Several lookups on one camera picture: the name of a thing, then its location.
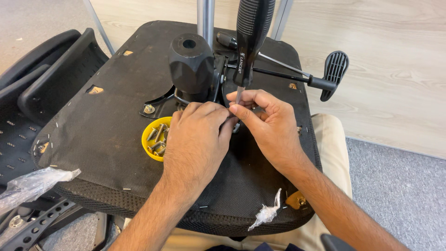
clear plastic bag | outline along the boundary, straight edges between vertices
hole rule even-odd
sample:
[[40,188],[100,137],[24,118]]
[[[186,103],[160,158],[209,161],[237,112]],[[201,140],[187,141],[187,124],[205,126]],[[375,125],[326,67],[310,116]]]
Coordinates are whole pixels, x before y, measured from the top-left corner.
[[276,198],[274,200],[274,206],[265,206],[263,205],[263,208],[260,209],[260,212],[256,214],[256,222],[248,228],[248,231],[253,230],[256,226],[259,226],[262,223],[265,222],[272,222],[274,217],[277,216],[277,210],[280,208],[280,191],[282,189],[279,188],[279,191],[277,191]]
[[57,182],[73,180],[79,173],[79,169],[71,172],[47,167],[9,181],[8,188],[0,195],[0,215],[23,202],[35,201]]

black knob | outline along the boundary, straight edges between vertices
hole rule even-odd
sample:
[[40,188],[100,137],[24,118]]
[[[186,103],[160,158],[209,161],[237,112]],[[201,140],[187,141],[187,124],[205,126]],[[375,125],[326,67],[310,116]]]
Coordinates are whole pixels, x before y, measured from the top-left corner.
[[212,85],[214,55],[202,36],[185,33],[173,39],[169,66],[173,84],[189,101],[200,102],[206,98]]

left hand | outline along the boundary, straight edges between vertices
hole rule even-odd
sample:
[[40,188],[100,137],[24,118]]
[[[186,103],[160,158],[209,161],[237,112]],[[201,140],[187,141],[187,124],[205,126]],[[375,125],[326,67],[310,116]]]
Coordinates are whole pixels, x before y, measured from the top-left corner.
[[162,179],[194,201],[216,174],[238,118],[213,102],[190,103],[170,122]]

yellow container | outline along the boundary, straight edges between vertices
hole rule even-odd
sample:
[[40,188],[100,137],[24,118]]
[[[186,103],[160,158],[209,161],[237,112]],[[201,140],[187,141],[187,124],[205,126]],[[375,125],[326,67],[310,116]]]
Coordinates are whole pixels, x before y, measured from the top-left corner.
[[[153,146],[155,144],[155,138],[147,141],[147,137],[152,132],[153,128],[158,128],[160,124],[166,124],[168,127],[170,127],[170,121],[172,120],[172,117],[162,117],[159,118],[152,123],[150,123],[142,133],[142,146],[144,147],[145,152],[154,160],[163,162],[163,157],[155,156],[152,154],[152,151],[148,148],[149,146]],[[161,134],[160,140],[164,140],[164,132]]]

wooden panel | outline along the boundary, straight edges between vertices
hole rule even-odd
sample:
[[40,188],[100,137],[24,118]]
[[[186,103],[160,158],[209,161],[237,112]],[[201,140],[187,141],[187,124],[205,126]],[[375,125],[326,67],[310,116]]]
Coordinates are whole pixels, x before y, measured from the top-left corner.
[[294,0],[282,40],[322,77],[326,56],[350,68],[334,96],[307,88],[312,113],[346,135],[446,157],[446,1]]
[[[142,24],[154,20],[197,23],[196,0],[90,0],[115,50]],[[235,29],[240,0],[216,0],[214,27]],[[280,1],[276,2],[274,18]]]

